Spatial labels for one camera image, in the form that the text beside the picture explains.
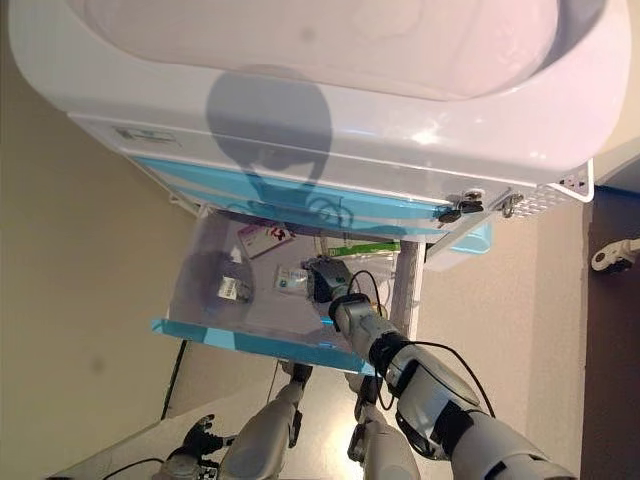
small package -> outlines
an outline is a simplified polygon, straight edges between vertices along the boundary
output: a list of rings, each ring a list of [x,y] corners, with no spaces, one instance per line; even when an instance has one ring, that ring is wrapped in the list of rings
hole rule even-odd
[[[306,297],[310,282],[307,270],[278,265],[273,287],[282,293]]]
[[[282,223],[267,222],[262,225],[247,225],[238,231],[238,238],[247,256],[255,258],[293,239],[291,232]]]
[[[234,302],[247,303],[251,300],[251,288],[237,278],[223,276],[218,296]]]

black cable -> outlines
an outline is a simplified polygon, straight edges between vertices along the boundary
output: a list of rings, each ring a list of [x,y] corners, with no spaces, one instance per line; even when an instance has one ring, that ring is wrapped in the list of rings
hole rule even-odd
[[[271,378],[271,385],[269,386],[269,393],[267,393],[267,401],[265,402],[265,405],[267,405],[269,403],[269,399],[271,398],[271,392],[273,391],[273,384],[276,381],[276,373],[278,373],[278,365],[280,364],[280,362],[278,360],[276,360],[276,366],[273,369],[273,377]]]
[[[351,281],[349,282],[349,288],[347,289],[347,293],[351,293],[351,289],[353,288],[353,283],[356,281],[356,277],[363,273],[369,275],[369,277],[371,278],[371,282],[373,283],[373,288],[375,289],[375,292],[376,292],[376,302],[378,302],[378,314],[382,316],[382,304],[380,303],[380,293],[378,292],[378,284],[376,282],[376,279],[368,270],[359,270],[353,274],[353,276],[351,277]],[[496,414],[495,414],[495,411],[493,410],[493,405],[491,405],[491,401],[489,400],[489,396],[484,391],[484,388],[482,387],[482,384],[480,383],[480,380],[478,379],[476,374],[473,373],[473,370],[471,369],[471,367],[462,358],[462,355],[456,352],[453,348],[449,347],[448,345],[444,345],[442,343],[411,341],[408,343],[408,345],[425,345],[428,347],[442,348],[444,350],[447,350],[449,353],[453,354],[458,359],[458,361],[462,364],[462,366],[465,368],[465,370],[471,376],[471,378],[473,378],[473,381],[475,382],[476,387],[478,387],[478,390],[482,395],[482,399],[484,400],[484,403],[487,405],[487,410],[489,410],[489,414],[493,418],[496,418]],[[378,401],[380,402],[380,406],[382,407],[383,410],[391,410],[391,408],[393,407],[395,396],[392,395],[391,403],[389,403],[389,405],[385,405],[382,402],[382,396],[380,395],[380,390],[382,390],[382,383],[380,383],[379,379],[382,378],[382,375],[380,374],[380,372],[378,372],[377,369],[375,369],[375,376],[376,376],[376,383],[378,386]]]
[[[380,375],[380,372],[378,372],[378,369],[375,369],[375,378],[376,378],[376,387],[378,390],[378,402],[380,402],[380,407],[385,411],[388,412],[389,410],[391,410],[393,408],[393,403],[396,401],[396,397],[393,396],[393,394],[391,395],[391,401],[389,402],[389,405],[385,405],[384,402],[382,401],[382,395],[380,395],[380,390],[382,390],[382,383],[380,382],[380,380],[382,379],[382,375]]]
[[[171,402],[171,395],[173,395],[173,387],[176,385],[176,379],[178,378],[178,371],[180,370],[180,365],[182,365],[182,357],[184,357],[184,352],[187,349],[187,341],[183,340],[180,343],[180,349],[178,350],[178,355],[176,357],[176,361],[173,364],[173,372],[171,372],[171,379],[169,380],[169,388],[167,389],[167,393],[164,396],[164,405],[162,406],[162,414],[160,415],[160,420],[164,420],[167,417],[167,412],[169,411],[169,403]]]
[[[164,463],[164,461],[160,460],[159,458],[155,458],[155,457],[153,457],[153,458],[145,458],[144,460],[138,460],[137,462],[133,462],[133,463],[130,463],[129,465],[125,465],[124,467],[119,468],[115,472],[111,472],[109,475],[104,477],[102,480],[107,480],[107,479],[113,477],[114,475],[117,475],[120,472],[124,472],[128,468],[135,467],[136,465],[141,465],[143,463],[149,463],[149,462],[158,462],[160,464]]]
[[[373,274],[369,270],[358,270],[356,273],[354,273],[351,276],[351,281],[349,282],[347,293],[351,293],[351,290],[353,289],[353,282],[355,282],[356,277],[358,275],[362,275],[363,273],[366,275],[369,275],[369,277],[371,278],[371,283],[373,283],[373,289],[376,292],[376,302],[378,303],[378,314],[382,316],[382,305],[380,304],[380,292],[378,291],[378,283],[376,282],[376,279],[373,278]]]
[[[471,370],[471,367],[467,364],[467,362],[464,361],[464,359],[462,358],[462,356],[456,352],[453,348],[449,347],[448,345],[443,345],[442,343],[434,343],[434,342],[410,342],[409,345],[426,345],[428,347],[435,347],[435,348],[442,348],[450,353],[452,353],[457,359],[458,361],[462,364],[462,366],[467,370],[467,373],[469,373],[469,375],[471,376],[471,378],[473,378],[473,381],[476,384],[476,387],[478,387],[478,390],[480,390],[480,394],[482,395],[482,398],[484,400],[484,403],[487,405],[487,409],[489,410],[489,414],[493,417],[496,418],[496,414],[493,410],[493,405],[491,405],[491,402],[489,401],[489,397],[487,396],[487,393],[484,391],[484,388],[482,388],[482,384],[480,383],[480,380],[478,380],[478,377],[476,377],[476,374],[473,373],[473,370]]]

beige wall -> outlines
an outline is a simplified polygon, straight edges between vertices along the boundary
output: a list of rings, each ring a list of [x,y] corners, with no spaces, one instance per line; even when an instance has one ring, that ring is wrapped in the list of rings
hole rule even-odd
[[[595,158],[594,170],[602,183],[640,154],[640,0],[628,0],[631,20],[631,70],[618,125]]]
[[[193,219],[25,84],[4,32],[1,80],[0,478],[41,478],[158,420],[179,342],[150,319]]]

plastic drawer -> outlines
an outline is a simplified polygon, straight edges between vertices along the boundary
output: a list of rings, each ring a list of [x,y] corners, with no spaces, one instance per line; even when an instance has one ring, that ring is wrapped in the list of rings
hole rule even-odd
[[[348,371],[371,372],[351,352],[326,317],[328,305],[314,305],[304,296],[274,288],[278,265],[297,267],[317,255],[320,236],[342,233],[286,224],[295,238],[252,260],[244,253],[237,232],[266,220],[204,207],[191,246],[176,282],[166,318],[153,321],[153,330],[207,345],[292,359]],[[390,320],[414,337],[422,280],[424,246],[400,242],[395,255],[360,256],[347,260],[350,269],[369,268],[382,279],[381,303]],[[241,280],[253,292],[249,302],[219,295],[222,277]],[[359,283],[367,292],[366,279]]]

sticker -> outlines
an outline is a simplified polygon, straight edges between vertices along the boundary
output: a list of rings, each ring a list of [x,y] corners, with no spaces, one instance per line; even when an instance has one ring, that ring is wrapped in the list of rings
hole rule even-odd
[[[169,144],[180,145],[180,142],[176,137],[169,132],[160,132],[158,130],[143,130],[140,128],[129,127],[113,127],[113,129],[125,140],[143,141],[147,143],[155,144]]]
[[[218,296],[234,302],[248,302],[249,287],[235,278],[222,277],[220,288],[218,288]]]

